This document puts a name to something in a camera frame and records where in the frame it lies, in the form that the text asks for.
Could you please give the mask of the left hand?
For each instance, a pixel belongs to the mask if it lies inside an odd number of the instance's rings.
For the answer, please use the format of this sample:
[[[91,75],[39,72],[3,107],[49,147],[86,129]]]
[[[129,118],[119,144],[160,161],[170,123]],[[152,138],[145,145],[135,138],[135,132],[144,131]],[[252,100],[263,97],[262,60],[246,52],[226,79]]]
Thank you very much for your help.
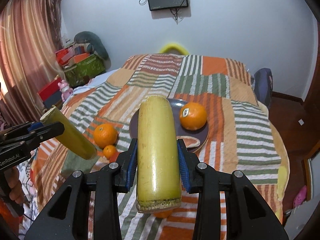
[[[22,204],[24,200],[24,193],[22,190],[22,184],[19,180],[19,170],[13,167],[4,173],[7,183],[11,189],[9,197],[17,204]]]

